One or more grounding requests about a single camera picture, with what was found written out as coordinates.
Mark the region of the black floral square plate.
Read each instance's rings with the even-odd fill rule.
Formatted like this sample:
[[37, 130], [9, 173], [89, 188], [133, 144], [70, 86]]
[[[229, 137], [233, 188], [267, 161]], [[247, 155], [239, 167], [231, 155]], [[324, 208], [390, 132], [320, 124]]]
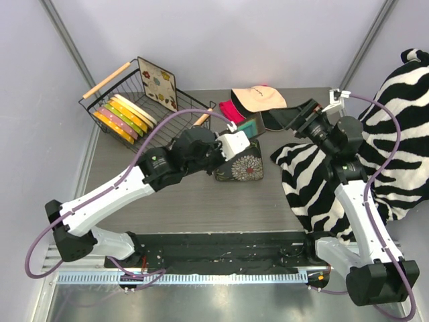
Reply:
[[263, 160], [258, 140], [251, 141], [248, 148], [214, 171], [214, 179], [217, 181], [262, 180], [263, 175]]

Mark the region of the cream flower square plate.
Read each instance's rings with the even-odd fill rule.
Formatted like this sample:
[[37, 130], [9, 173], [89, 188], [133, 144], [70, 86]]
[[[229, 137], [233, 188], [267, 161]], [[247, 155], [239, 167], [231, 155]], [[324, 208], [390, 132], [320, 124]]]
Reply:
[[177, 111], [175, 75], [142, 57], [137, 58], [137, 63], [145, 94], [166, 109]]

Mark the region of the teal glazed square plate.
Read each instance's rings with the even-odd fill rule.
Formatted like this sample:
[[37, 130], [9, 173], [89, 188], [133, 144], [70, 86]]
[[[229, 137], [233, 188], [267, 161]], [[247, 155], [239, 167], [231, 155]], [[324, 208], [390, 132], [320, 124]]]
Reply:
[[238, 123], [237, 130], [243, 131], [249, 140], [254, 140], [263, 135], [266, 129], [261, 113], [254, 113]]

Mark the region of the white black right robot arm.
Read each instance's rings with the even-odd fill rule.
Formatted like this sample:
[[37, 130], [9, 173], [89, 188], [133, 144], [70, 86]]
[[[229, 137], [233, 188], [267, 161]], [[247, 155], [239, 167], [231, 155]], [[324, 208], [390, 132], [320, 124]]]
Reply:
[[400, 303], [409, 300], [420, 270], [406, 260], [392, 241], [370, 195], [371, 182], [358, 158], [363, 125], [354, 117], [329, 123], [327, 110], [311, 99], [298, 107], [272, 109], [272, 117], [298, 138], [309, 138], [326, 155], [324, 176], [334, 190], [356, 239], [354, 253], [335, 237], [321, 237], [302, 249], [305, 261], [325, 261], [345, 279], [347, 292], [357, 306]]

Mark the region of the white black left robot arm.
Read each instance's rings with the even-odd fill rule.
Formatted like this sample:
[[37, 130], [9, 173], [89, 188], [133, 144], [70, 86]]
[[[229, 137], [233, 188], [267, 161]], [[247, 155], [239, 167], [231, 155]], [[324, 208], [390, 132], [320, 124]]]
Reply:
[[66, 203], [57, 200], [45, 206], [53, 223], [54, 241], [62, 262], [87, 255], [102, 255], [138, 266], [143, 250], [132, 232], [115, 233], [97, 225], [124, 206], [178, 184], [195, 172], [212, 173], [230, 156], [224, 136], [206, 128], [184, 131], [167, 146], [150, 148], [115, 178]]

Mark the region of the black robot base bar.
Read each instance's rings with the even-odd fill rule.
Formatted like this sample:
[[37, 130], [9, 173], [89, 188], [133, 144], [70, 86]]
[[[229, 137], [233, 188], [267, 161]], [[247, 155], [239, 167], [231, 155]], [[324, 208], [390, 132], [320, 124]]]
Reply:
[[138, 235], [142, 251], [125, 268], [160, 268], [168, 274], [294, 274], [324, 267], [316, 256], [319, 233], [264, 231]]

